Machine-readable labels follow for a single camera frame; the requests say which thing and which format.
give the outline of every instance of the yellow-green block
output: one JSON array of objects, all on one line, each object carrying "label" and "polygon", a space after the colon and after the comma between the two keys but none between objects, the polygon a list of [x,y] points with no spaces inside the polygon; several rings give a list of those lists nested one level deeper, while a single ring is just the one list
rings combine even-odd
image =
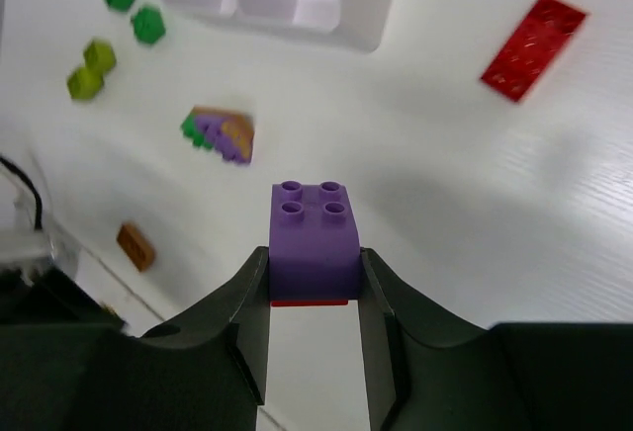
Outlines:
[{"label": "yellow-green block", "polygon": [[108,41],[93,39],[83,51],[86,67],[94,73],[106,75],[117,64],[115,52]]},{"label": "yellow-green block", "polygon": [[66,80],[66,85],[68,85],[70,98],[73,100],[92,100],[103,88],[103,77],[89,68],[81,66],[70,74]]}]

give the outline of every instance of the black cable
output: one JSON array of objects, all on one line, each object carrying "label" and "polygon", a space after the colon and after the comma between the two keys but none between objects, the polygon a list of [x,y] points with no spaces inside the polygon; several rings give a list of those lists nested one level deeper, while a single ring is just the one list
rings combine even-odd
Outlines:
[{"label": "black cable", "polygon": [[4,167],[6,167],[7,170],[11,174],[13,174],[14,176],[18,177],[25,184],[25,186],[27,186],[29,188],[29,190],[33,194],[33,197],[35,197],[35,199],[36,199],[36,219],[35,219],[35,222],[34,222],[34,229],[35,230],[41,230],[42,229],[42,210],[43,210],[42,197],[40,197],[40,193],[36,189],[36,186],[33,184],[31,179],[29,178],[29,176],[27,176],[22,169],[20,169],[18,166],[16,166],[13,162],[11,162],[6,157],[0,156],[0,163],[2,163],[2,165]]}]

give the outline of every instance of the orange block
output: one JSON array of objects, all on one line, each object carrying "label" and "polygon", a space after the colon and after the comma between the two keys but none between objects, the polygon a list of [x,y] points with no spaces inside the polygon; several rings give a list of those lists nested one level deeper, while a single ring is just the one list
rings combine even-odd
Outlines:
[{"label": "orange block", "polygon": [[117,243],[140,272],[145,271],[154,262],[156,252],[153,246],[133,223],[127,221],[121,225],[117,235]]}]

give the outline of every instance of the multicolored lego stack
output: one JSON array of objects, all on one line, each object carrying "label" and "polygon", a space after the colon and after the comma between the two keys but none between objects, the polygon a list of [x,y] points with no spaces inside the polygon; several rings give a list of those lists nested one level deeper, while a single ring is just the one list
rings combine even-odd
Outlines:
[{"label": "multicolored lego stack", "polygon": [[225,161],[250,164],[255,130],[249,115],[209,107],[194,107],[180,126],[196,147],[214,149]]}]

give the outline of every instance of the red lego brick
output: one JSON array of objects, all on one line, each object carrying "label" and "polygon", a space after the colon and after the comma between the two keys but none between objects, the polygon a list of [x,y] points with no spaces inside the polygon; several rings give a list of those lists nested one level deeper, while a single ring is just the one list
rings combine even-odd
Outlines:
[{"label": "red lego brick", "polygon": [[519,102],[586,16],[558,0],[537,0],[486,69],[482,81]]},{"label": "red lego brick", "polygon": [[271,301],[271,307],[303,307],[307,305],[347,305],[348,300],[333,301]]}]

